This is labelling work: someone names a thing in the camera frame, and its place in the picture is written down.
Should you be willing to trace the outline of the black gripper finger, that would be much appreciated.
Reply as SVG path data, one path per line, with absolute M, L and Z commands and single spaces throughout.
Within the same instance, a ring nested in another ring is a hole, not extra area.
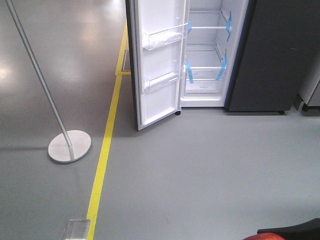
M 319 240 L 320 239 L 320 219 L 314 218 L 297 225 L 258 229 L 257 234 L 273 233 L 281 236 L 285 240 Z

